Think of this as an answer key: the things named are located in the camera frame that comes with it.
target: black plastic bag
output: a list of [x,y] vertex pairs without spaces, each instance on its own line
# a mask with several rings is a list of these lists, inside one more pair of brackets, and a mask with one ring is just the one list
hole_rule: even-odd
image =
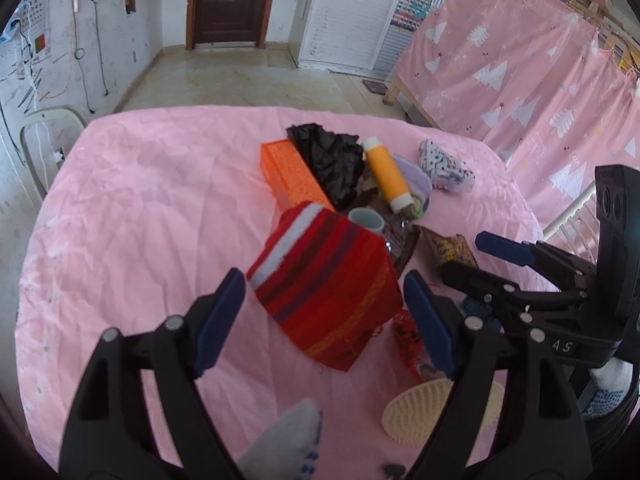
[[334,134],[318,124],[287,128],[287,136],[306,165],[340,211],[356,199],[356,186],[364,171],[364,150],[358,136]]

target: wall socket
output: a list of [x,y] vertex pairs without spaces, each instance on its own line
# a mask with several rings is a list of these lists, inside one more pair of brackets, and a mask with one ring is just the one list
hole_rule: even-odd
[[127,14],[136,12],[136,0],[124,0],[124,9],[127,11]]
[[53,157],[54,160],[56,161],[56,166],[58,167],[58,169],[62,168],[62,163],[65,161],[66,159],[66,153],[65,153],[65,149],[60,146],[54,153],[53,153]]

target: floor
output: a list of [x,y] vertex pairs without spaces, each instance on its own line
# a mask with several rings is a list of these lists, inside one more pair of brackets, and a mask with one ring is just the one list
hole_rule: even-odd
[[288,106],[404,120],[362,78],[298,69],[287,50],[219,48],[165,54],[125,110],[179,105]]

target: electrical cable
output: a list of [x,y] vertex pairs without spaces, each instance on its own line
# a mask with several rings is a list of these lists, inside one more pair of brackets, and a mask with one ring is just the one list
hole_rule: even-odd
[[22,160],[22,156],[20,155],[20,149],[18,149],[18,145],[14,141],[14,136],[12,136],[11,130],[9,129],[9,124],[7,124],[7,122],[6,122],[6,117],[4,116],[4,108],[2,107],[2,101],[1,100],[0,100],[0,115],[2,115],[2,122],[4,123],[4,127],[6,128],[6,132],[9,135],[9,139],[11,139],[11,144],[14,146],[15,153],[18,155],[18,160],[20,160],[20,163],[24,166],[25,162]]
[[86,75],[84,73],[84,68],[82,67],[82,63],[80,60],[86,55],[86,50],[84,48],[79,47],[78,45],[78,19],[76,18],[76,10],[74,9],[74,2],[71,0],[71,13],[74,19],[74,57],[78,62],[78,66],[80,67],[80,73],[82,75],[82,86],[84,87],[84,97],[86,99],[86,107],[89,109],[91,115],[95,115],[95,111],[91,108],[91,104],[89,103],[89,91],[86,87]]
[[[10,135],[9,126],[7,126],[6,119],[4,118],[4,108],[2,108],[2,101],[0,101],[0,112],[2,113],[2,120],[4,121],[4,127],[6,128],[7,133],[9,134],[9,137],[11,138],[11,142],[13,143],[14,147],[16,147],[16,150],[17,150],[17,146],[15,146],[14,140]],[[31,205],[35,208],[36,205],[33,202],[33,199],[31,198],[31,195],[27,191],[27,187],[24,185],[24,182],[22,181],[22,178],[20,177],[20,173],[18,172],[18,168],[15,167],[14,158],[11,156],[11,153],[9,152],[9,149],[8,149],[8,147],[6,145],[6,142],[4,142],[4,135],[0,135],[0,140],[2,140],[2,145],[4,146],[4,149],[6,151],[6,155],[9,157],[9,161],[11,162],[11,165],[14,168],[15,176],[18,177],[18,181],[20,181],[20,185],[22,186],[22,190],[24,191],[24,194],[29,199],[29,202],[31,202]]]
[[[27,29],[27,45],[29,46],[29,55],[30,55],[30,60],[29,60],[29,71],[28,71],[28,77],[29,77],[29,83],[31,85],[31,89],[33,89],[33,110],[35,112],[38,111],[38,88],[36,87],[35,81],[33,80],[33,47],[31,46],[31,4],[29,2],[27,2],[27,20],[29,22],[29,28]],[[24,38],[24,35],[21,33],[20,34],[21,38],[20,38],[20,42],[22,42],[22,38]],[[24,71],[27,72],[27,66],[24,62],[24,57],[22,57],[22,65],[24,66]],[[44,163],[44,156],[42,155],[42,140],[40,139],[40,132],[38,131],[38,123],[35,123],[35,127],[36,127],[36,137],[38,139],[38,154],[40,155],[40,163],[42,164],[42,172],[44,174],[44,189],[45,191],[49,191],[49,175],[47,173],[47,165]],[[49,145],[51,147],[51,153],[53,153],[55,151],[55,149],[53,148],[53,143],[51,142],[51,132],[49,131],[49,127],[44,124],[45,130],[47,131],[47,139],[49,139]]]
[[102,84],[104,86],[104,96],[109,95],[109,88],[107,87],[107,81],[104,76],[104,61],[102,58],[102,41],[100,40],[100,27],[98,26],[98,3],[102,0],[89,0],[94,4],[94,16],[95,16],[95,35],[98,39],[98,56],[100,57],[100,72],[102,74]]

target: red box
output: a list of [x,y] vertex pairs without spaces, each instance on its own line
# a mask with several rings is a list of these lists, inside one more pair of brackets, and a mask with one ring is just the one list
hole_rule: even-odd
[[260,150],[260,167],[283,210],[302,202],[316,202],[335,211],[289,139],[263,144]]

